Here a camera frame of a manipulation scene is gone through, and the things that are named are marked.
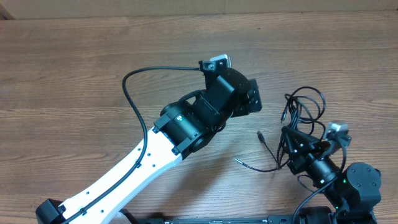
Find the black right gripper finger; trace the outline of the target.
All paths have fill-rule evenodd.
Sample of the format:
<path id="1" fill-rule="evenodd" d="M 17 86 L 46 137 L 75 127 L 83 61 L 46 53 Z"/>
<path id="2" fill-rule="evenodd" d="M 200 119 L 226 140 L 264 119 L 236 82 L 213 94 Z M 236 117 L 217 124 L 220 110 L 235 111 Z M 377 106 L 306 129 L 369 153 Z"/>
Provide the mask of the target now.
<path id="1" fill-rule="evenodd" d="M 298 129 L 292 129 L 284 126 L 282 129 L 282 139 L 286 145 L 286 153 L 290 156 L 306 156 L 309 152 L 299 152 Z"/>
<path id="2" fill-rule="evenodd" d="M 328 141 L 322 141 L 312 135 L 304 133 L 302 131 L 298 131 L 299 135 L 299 144 L 298 151 L 299 152 L 320 152 L 325 151 L 330 147 L 330 143 Z"/>

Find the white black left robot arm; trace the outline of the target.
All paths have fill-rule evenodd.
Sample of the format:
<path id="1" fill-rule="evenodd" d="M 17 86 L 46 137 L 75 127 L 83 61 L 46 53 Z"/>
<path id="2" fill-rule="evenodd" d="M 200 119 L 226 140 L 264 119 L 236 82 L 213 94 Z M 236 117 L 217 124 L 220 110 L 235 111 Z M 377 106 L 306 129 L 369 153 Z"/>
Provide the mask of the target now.
<path id="1" fill-rule="evenodd" d="M 77 195 L 47 199 L 35 211 L 39 223 L 109 223 L 160 174 L 205 147 L 231 117 L 260 111 L 255 79 L 232 68 L 203 68 L 206 88 L 167 105 L 152 128 L 145 122 L 126 88 L 122 89 L 142 126 L 142 141 L 99 180 Z"/>

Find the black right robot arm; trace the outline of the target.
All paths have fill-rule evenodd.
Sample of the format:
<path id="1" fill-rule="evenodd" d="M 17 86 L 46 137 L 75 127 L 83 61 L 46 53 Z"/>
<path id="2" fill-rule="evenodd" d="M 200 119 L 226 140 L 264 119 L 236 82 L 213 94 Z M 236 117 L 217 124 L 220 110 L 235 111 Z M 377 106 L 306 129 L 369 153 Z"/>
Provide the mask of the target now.
<path id="1" fill-rule="evenodd" d="M 345 123 L 330 122 L 321 139 L 287 126 L 282 128 L 284 152 L 294 174 L 305 172 L 316 187 L 292 215 L 292 223 L 375 223 L 373 208 L 381 201 L 381 172 L 369 164 L 355 162 L 337 166 L 331 156 L 344 153 L 351 142 Z M 309 199 L 323 194 L 333 205 L 306 207 Z"/>

